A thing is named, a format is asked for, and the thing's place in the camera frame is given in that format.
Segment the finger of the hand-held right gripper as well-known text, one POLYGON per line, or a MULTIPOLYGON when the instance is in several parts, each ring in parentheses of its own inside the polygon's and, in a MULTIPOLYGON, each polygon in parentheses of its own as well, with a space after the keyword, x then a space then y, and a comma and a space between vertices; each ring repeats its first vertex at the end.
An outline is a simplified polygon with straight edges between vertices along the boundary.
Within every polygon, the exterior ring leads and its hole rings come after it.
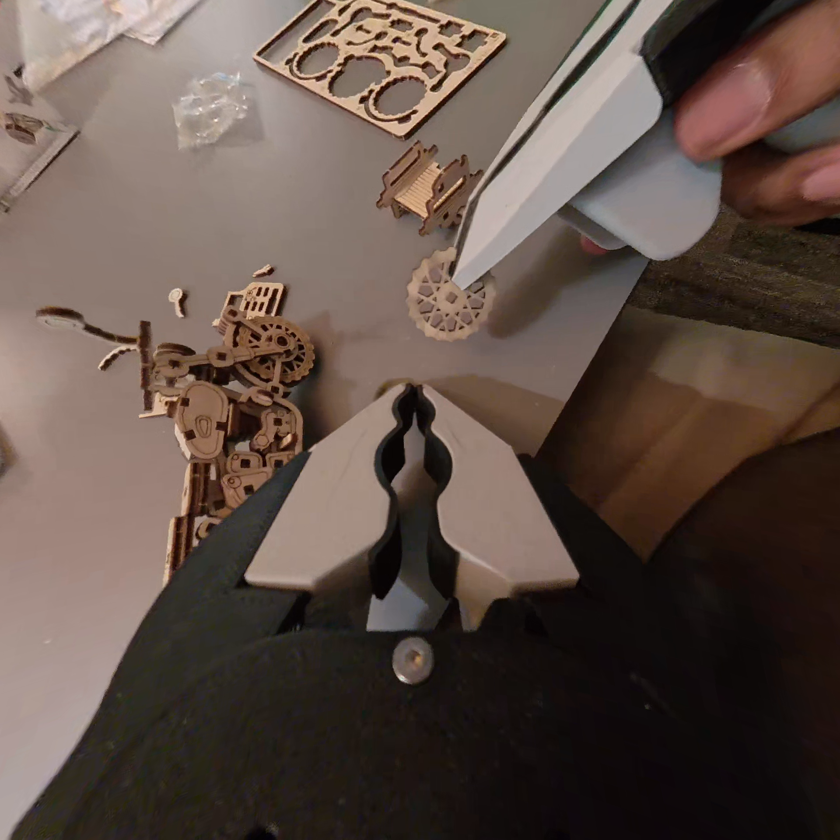
POLYGON ((458 241, 455 284, 493 268, 654 126, 662 97, 644 59, 591 69, 474 194, 458 241))
POLYGON ((511 133, 486 173, 482 188, 512 159, 539 121, 564 95, 574 87, 582 89, 579 82, 593 67, 602 70, 622 54, 643 58, 644 38, 668 5, 668 2, 606 2, 511 133))

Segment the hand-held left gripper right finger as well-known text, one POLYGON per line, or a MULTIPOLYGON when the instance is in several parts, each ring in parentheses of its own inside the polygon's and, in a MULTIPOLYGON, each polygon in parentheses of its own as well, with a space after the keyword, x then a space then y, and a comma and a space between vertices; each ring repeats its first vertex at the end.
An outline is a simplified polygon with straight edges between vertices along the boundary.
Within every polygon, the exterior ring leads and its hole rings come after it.
POLYGON ((574 587, 579 571, 513 448, 429 385, 418 428, 435 490, 429 576, 461 627, 477 630, 495 601, 574 587))

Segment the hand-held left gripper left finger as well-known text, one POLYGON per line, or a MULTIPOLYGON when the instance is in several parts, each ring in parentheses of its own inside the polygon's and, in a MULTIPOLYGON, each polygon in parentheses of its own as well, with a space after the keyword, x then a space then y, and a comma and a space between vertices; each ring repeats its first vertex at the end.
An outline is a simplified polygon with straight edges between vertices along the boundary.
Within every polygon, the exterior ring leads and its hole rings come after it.
POLYGON ((395 385, 299 458, 245 573, 250 585, 385 598, 402 561, 392 483, 405 465, 416 405, 415 385, 395 385))

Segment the wooden gear wheel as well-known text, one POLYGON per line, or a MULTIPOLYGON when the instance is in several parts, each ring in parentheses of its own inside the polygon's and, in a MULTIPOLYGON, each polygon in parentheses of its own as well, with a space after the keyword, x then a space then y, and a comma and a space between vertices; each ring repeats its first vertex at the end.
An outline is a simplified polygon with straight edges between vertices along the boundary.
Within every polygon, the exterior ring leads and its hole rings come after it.
POLYGON ((431 339, 453 342, 467 339, 488 320, 497 283, 486 273, 465 289, 451 279, 456 248, 436 250, 422 260, 406 286, 408 314, 431 339))

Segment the grey desk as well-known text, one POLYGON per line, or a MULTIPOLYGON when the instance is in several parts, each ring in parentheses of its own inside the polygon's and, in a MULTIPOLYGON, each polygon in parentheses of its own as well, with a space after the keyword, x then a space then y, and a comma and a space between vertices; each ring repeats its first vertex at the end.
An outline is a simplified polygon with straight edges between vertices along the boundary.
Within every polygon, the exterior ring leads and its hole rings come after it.
POLYGON ((447 246, 375 207, 394 139, 253 61, 307 2, 203 2, 159 45, 121 38, 46 91, 80 136, 2 218, 2 838, 85 731, 161 591, 186 463, 166 417, 139 418, 138 361, 35 319, 44 306, 204 351, 227 293, 264 264, 317 351, 296 390, 308 444, 385 383, 428 382, 534 453, 646 267, 598 267, 552 216, 493 272, 468 340, 428 339, 406 310, 447 246), (240 72, 253 115, 177 150, 188 82, 240 72), (186 318, 167 296, 186 292, 186 318))

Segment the person's right hand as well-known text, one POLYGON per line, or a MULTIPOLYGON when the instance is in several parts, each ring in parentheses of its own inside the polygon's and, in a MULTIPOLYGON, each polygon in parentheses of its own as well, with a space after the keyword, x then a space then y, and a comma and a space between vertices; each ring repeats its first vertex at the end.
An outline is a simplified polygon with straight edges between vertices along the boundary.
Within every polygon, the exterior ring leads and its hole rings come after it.
POLYGON ((838 215, 838 143, 789 155, 764 139, 838 89, 839 2, 808 2, 710 68, 675 107, 675 138, 695 162, 722 161, 722 201, 741 217, 812 224, 838 215))

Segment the wooden sheet with three holes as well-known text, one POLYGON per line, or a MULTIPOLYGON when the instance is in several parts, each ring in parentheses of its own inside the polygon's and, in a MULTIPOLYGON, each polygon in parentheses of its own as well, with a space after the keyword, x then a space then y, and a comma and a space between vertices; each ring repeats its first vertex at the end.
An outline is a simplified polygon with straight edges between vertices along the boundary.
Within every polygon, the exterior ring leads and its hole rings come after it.
POLYGON ((507 36, 408 2, 310 2, 253 58, 385 131, 410 137, 507 36))

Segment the wooden ribbed seat part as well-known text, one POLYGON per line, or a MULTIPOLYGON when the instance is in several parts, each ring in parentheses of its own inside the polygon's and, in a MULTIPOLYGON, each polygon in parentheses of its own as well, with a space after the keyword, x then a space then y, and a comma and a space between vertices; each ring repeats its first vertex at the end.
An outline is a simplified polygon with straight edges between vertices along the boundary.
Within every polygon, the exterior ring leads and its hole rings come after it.
POLYGON ((484 174, 482 170, 471 171, 464 154, 440 166, 437 152, 435 144, 426 147, 415 142, 383 174, 383 188, 376 202, 378 208, 390 209, 394 217, 417 216, 421 236, 439 228, 458 227, 484 174))

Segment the wooden motorcycle model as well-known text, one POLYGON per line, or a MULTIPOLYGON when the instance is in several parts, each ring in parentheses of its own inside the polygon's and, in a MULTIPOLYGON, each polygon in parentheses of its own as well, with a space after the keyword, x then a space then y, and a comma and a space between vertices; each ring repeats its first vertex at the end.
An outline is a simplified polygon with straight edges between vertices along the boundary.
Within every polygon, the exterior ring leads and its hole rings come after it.
POLYGON ((111 344, 136 344, 141 418, 173 421, 186 461, 181 506, 169 525, 163 584, 190 552, 303 450, 303 418, 289 399, 316 363, 308 333, 282 317, 224 313, 220 343, 204 352, 155 343, 151 322, 135 335, 96 327, 76 310, 43 307, 48 327, 85 333, 111 344))

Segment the wooden grille panel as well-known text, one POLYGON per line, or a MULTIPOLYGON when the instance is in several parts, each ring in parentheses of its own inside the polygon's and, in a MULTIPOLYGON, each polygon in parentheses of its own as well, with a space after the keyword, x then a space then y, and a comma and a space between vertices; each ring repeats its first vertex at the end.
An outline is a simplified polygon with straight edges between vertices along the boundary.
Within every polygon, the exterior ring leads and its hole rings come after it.
POLYGON ((228 321, 224 313, 228 308, 236 308, 247 319, 275 317, 281 314, 286 286, 281 282, 257 280, 242 290, 230 290, 224 300, 219 317, 213 321, 213 327, 220 333, 227 329, 228 321))

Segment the clear plastic bag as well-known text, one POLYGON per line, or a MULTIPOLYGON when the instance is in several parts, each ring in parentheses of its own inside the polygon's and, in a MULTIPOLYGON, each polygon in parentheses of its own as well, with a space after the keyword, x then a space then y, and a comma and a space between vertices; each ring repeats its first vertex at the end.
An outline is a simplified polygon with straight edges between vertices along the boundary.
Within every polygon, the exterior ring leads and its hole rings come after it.
POLYGON ((191 79, 171 106, 178 151, 218 142, 253 115, 253 98, 240 72, 215 71, 191 79))

